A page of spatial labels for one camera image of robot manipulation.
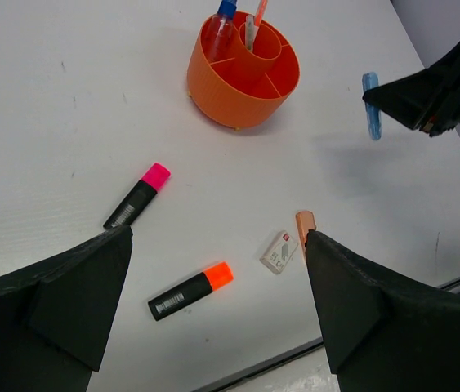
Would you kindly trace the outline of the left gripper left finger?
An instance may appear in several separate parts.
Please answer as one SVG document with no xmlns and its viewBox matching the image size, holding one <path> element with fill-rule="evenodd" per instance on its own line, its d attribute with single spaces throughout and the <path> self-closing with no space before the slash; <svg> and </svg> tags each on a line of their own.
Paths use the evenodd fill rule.
<svg viewBox="0 0 460 392">
<path fill-rule="evenodd" d="M 132 254 L 108 229 L 0 276 L 0 391 L 85 391 L 98 372 Z"/>
</svg>

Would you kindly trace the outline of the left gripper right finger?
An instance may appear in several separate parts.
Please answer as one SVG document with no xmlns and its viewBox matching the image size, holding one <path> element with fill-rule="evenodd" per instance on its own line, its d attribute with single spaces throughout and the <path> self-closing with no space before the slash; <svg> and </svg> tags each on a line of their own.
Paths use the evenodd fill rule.
<svg viewBox="0 0 460 392">
<path fill-rule="evenodd" d="M 432 287 L 315 230 L 306 266 L 341 390 L 460 391 L 460 278 Z"/>
</svg>

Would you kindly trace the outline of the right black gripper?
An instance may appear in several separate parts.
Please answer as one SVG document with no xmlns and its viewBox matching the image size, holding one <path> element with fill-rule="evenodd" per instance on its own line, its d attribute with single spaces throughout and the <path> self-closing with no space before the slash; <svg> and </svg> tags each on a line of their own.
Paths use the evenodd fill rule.
<svg viewBox="0 0 460 392">
<path fill-rule="evenodd" d="M 460 125 L 460 41 L 430 67 L 363 95 L 398 123 L 430 137 Z"/>
</svg>

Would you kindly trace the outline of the blue translucent eraser case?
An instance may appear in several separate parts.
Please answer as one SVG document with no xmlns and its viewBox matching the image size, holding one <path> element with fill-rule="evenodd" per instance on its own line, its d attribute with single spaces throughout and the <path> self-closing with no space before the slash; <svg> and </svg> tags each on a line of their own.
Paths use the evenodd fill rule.
<svg viewBox="0 0 460 392">
<path fill-rule="evenodd" d="M 367 92 L 375 87 L 379 86 L 378 76 L 374 72 L 365 73 L 362 77 L 363 92 Z M 382 137 L 382 125 L 380 110 L 375 106 L 364 103 L 366 114 L 368 133 L 373 141 L 380 140 Z"/>
</svg>

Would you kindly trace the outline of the orange black highlighter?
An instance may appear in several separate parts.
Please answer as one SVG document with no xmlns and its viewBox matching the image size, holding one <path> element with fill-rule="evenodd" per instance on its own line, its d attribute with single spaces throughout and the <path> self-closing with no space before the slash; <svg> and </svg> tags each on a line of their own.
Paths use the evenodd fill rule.
<svg viewBox="0 0 460 392">
<path fill-rule="evenodd" d="M 224 261 L 178 283 L 148 302 L 155 321 L 194 304 L 234 280 L 229 265 Z"/>
</svg>

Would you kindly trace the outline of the orange thin highlighter pen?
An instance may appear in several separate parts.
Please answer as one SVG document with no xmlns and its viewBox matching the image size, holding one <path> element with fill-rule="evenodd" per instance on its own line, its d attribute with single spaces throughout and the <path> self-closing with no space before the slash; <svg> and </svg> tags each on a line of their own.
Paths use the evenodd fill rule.
<svg viewBox="0 0 460 392">
<path fill-rule="evenodd" d="M 256 11 L 255 16 L 253 18 L 254 26 L 257 29 L 259 28 L 259 26 L 260 26 L 260 24 L 262 22 L 263 16 L 264 16 L 264 14 L 266 12 L 267 4 L 268 4 L 268 0 L 261 0 L 258 3 L 257 11 Z"/>
</svg>

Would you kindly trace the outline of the clear bottle blue cap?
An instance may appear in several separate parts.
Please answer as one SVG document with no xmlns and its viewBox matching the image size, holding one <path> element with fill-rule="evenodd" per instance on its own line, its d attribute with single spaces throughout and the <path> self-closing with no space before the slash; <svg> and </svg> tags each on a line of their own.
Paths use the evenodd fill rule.
<svg viewBox="0 0 460 392">
<path fill-rule="evenodd" d="M 203 48 L 209 62 L 222 60 L 226 55 L 234 32 L 236 0 L 222 0 L 217 12 L 211 17 L 203 36 Z"/>
</svg>

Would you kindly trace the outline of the green thin highlighter pen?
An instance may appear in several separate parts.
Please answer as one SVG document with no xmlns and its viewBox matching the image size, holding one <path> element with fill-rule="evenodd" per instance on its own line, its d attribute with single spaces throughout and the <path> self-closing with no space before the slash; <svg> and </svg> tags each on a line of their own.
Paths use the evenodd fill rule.
<svg viewBox="0 0 460 392">
<path fill-rule="evenodd" d="M 244 30 L 244 45 L 250 52 L 253 50 L 253 43 L 255 40 L 255 17 L 248 14 L 245 21 Z"/>
</svg>

